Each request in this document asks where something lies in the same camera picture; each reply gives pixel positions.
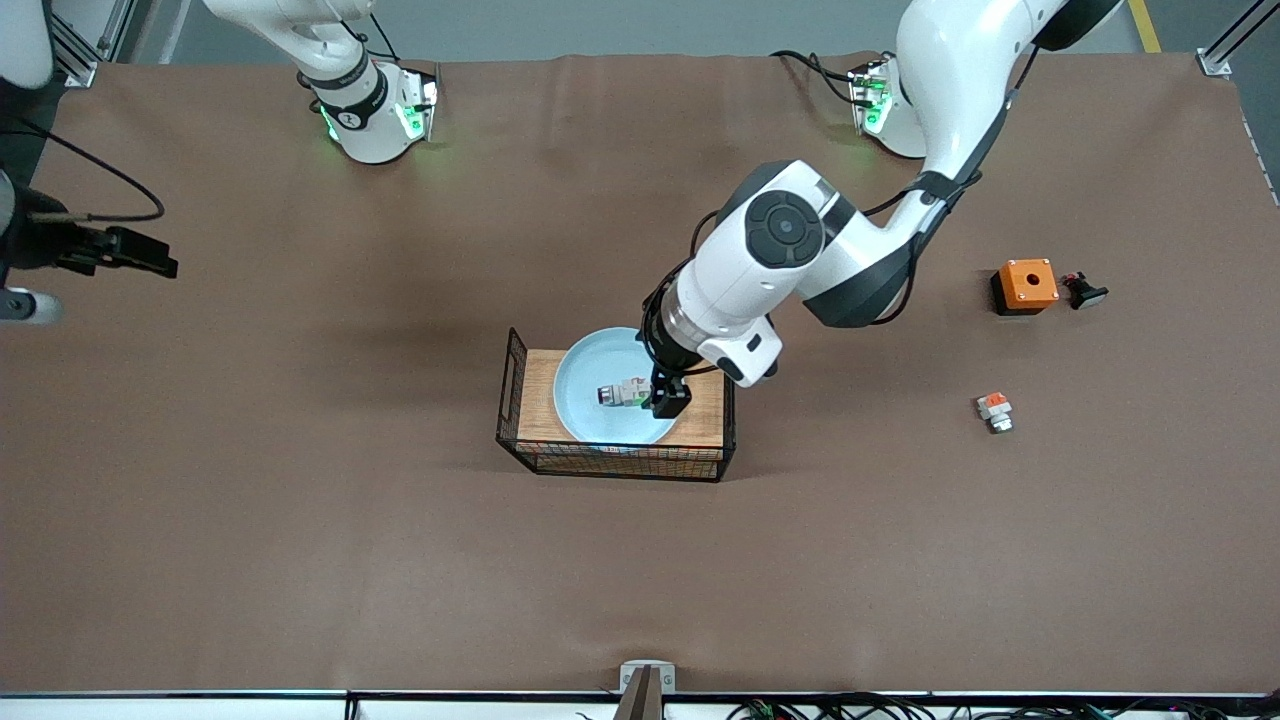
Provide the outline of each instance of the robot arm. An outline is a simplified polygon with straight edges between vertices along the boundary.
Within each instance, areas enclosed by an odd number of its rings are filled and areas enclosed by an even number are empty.
[[[284,51],[320,99],[329,135],[360,163],[387,163],[430,133],[436,79],[374,60],[343,23],[374,0],[205,0],[215,15]]]
[[[920,174],[884,228],[803,161],[748,177],[698,252],[645,304],[654,416],[675,418],[689,404],[681,377],[701,360],[741,387],[771,375],[782,341],[768,314],[791,292],[829,327],[860,328],[900,311],[916,260],[980,177],[1016,95],[1006,88],[1018,56],[1055,19],[1087,31],[1117,4],[914,0],[899,26],[893,73],[906,102],[881,120],[922,135]]]
[[[6,0],[0,23],[0,81],[37,90],[54,73],[54,50],[40,0]]]

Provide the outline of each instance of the small electrical component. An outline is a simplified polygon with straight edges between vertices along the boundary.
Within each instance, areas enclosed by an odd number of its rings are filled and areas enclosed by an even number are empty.
[[[1009,411],[1014,406],[1009,404],[1005,393],[993,392],[984,395],[977,400],[977,405],[978,416],[987,420],[987,424],[991,425],[991,432],[1000,434],[1014,429],[1014,420],[1009,416]]]
[[[1107,288],[1093,287],[1084,279],[1084,273],[1070,273],[1062,275],[1062,284],[1071,293],[1071,310],[1092,307],[1107,297]]]
[[[595,389],[595,400],[605,407],[640,407],[652,392],[648,378],[630,378],[621,384],[600,386]]]
[[[1000,315],[1037,315],[1057,302],[1048,260],[1010,260],[991,275],[991,296]]]

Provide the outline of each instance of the light blue plate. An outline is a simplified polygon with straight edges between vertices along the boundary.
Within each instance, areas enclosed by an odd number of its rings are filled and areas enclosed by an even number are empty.
[[[675,420],[655,420],[644,407],[605,407],[595,391],[628,378],[648,378],[653,361],[634,328],[605,328],[573,343],[556,370],[556,414],[581,442],[654,445]]]

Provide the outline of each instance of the table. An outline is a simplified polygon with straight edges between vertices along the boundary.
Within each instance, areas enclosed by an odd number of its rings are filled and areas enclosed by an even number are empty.
[[[284,67],[65,97],[182,270],[14,281],[68,316],[4,329],[5,689],[593,688],[637,656],[694,691],[1275,684],[1280,224],[1230,83],[1042,58],[910,309],[780,309],[781,372],[698,486],[526,473],[493,439],[507,328],[635,323],[762,161],[863,208],[918,164],[776,59],[443,79],[436,142],[384,167]],[[143,209],[60,150],[35,187]],[[987,278],[1028,256],[1112,295],[998,319]]]

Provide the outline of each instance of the yellow floor stripe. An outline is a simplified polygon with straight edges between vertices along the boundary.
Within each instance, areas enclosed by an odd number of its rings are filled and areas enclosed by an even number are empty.
[[[1160,53],[1160,38],[1156,37],[1156,26],[1151,24],[1147,0],[1129,0],[1129,10],[1133,13],[1133,24],[1138,26],[1142,49],[1147,53]]]

